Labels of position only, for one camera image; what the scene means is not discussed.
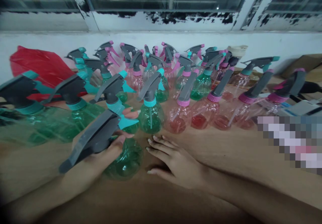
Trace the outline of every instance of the forearm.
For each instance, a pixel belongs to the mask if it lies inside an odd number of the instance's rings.
[[[202,190],[268,224],[321,223],[322,211],[251,181],[207,169]]]
[[[46,212],[74,198],[58,177],[6,205],[14,223],[33,223]]]

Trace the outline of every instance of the pink spray bottle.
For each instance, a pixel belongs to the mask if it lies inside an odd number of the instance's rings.
[[[196,102],[191,109],[191,127],[195,129],[205,129],[210,119],[219,113],[219,101],[225,85],[234,72],[234,67],[230,67],[224,75],[222,81],[212,90],[206,98]]]
[[[250,106],[256,101],[272,75],[273,70],[267,70],[247,92],[221,104],[219,114],[214,115],[209,124],[219,130],[229,130],[233,123],[247,118]]]
[[[192,115],[189,107],[190,93],[196,77],[197,73],[191,73],[180,92],[176,105],[172,107],[166,115],[164,128],[171,133],[182,133],[191,125]]]
[[[246,130],[251,129],[254,126],[254,123],[257,123],[258,116],[275,116],[279,111],[281,104],[285,102],[290,95],[298,95],[304,82],[305,70],[303,68],[295,69],[281,89],[271,93],[267,98],[260,99],[254,103],[249,108],[247,118],[238,121],[236,126]]]

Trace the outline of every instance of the green spray bottle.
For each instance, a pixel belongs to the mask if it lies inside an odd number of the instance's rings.
[[[141,130],[148,134],[156,134],[159,132],[164,122],[164,112],[155,98],[155,92],[162,84],[162,76],[164,76],[164,70],[157,70],[144,84],[137,98],[138,102],[144,99],[144,104],[139,114],[139,121]]]
[[[57,139],[63,143],[72,142],[80,132],[72,120],[71,112],[57,107],[45,107],[27,97],[38,92],[37,84],[23,75],[17,76],[0,86],[0,97],[15,107],[16,111],[25,116],[28,125],[46,139]],[[39,134],[32,134],[28,142],[39,145],[44,143]]]
[[[78,96],[85,84],[86,82],[75,74],[58,84],[50,97],[42,101],[43,104],[49,103],[54,95],[59,93],[72,111],[71,116],[80,131],[84,130],[95,118],[105,111],[101,106],[89,104]]]
[[[121,116],[123,121],[119,125],[120,129],[125,132],[135,134],[139,129],[139,121],[136,119],[128,119],[125,118],[122,114],[123,110],[128,107],[127,104],[122,104],[121,100],[117,97],[117,94],[120,91],[124,92],[134,92],[132,88],[130,88],[126,81],[126,71],[121,71],[118,74],[112,76],[108,79],[98,90],[95,98],[90,101],[90,103],[96,103],[100,101],[106,101],[107,107],[115,112],[117,115]]]
[[[64,174],[91,154],[107,149],[116,138],[113,136],[114,132],[122,128],[124,121],[120,115],[106,109],[80,137],[69,158],[60,165],[59,172]],[[120,156],[104,170],[104,173],[113,180],[129,180],[139,171],[142,156],[140,145],[134,138],[128,138],[124,141]]]
[[[214,58],[212,58],[207,64],[204,72],[197,77],[194,86],[192,87],[190,98],[195,101],[201,100],[203,97],[206,97],[211,91],[211,73],[216,67],[218,70],[219,63],[222,58],[224,58],[226,53],[221,53]]]
[[[150,54],[150,53],[146,53],[145,55],[146,55],[148,61],[151,62],[151,64],[153,66],[157,67],[157,70],[170,67],[163,60],[161,60],[160,57],[157,57],[156,55],[153,55],[153,54]],[[160,88],[158,88],[155,91],[155,97],[156,97],[158,103],[163,103],[163,102],[166,102],[168,100],[168,97],[169,97],[169,83],[168,83],[168,80],[165,78],[164,75],[161,77]]]
[[[80,60],[80,58],[89,59],[89,57],[87,56],[87,54],[85,52],[86,52],[86,49],[84,47],[80,47],[76,50],[69,52],[67,54],[67,56],[65,56],[65,58],[68,58],[71,60],[78,58],[77,62],[74,60],[77,69],[82,70],[82,71],[86,71],[88,74],[88,80],[89,80],[90,84],[92,84],[95,87],[100,87],[102,85],[102,79],[99,78],[99,76],[94,72],[94,69],[92,69],[91,67],[88,67],[86,65],[85,65],[85,67],[80,67],[80,68],[78,66],[78,64],[85,64],[85,62]]]

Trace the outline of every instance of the sprayer nozzle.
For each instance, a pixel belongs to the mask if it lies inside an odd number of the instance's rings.
[[[272,61],[279,61],[279,59],[280,59],[280,56],[273,56]]]

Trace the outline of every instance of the table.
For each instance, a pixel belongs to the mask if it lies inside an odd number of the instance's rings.
[[[133,100],[129,104],[135,109],[140,106]],[[66,108],[63,102],[54,105]],[[263,139],[263,133],[256,129],[189,127],[180,135],[166,130],[160,134],[175,140],[206,165],[254,180],[322,210],[322,176],[290,168],[291,163],[279,154],[278,147],[271,146],[271,141]],[[149,137],[140,131],[135,139],[145,148]],[[9,202],[57,176],[71,144],[0,148],[2,187]],[[257,223],[223,200],[147,175],[155,164],[160,161],[144,150],[143,164],[133,179],[115,182],[102,177],[88,191],[47,214],[46,223]]]

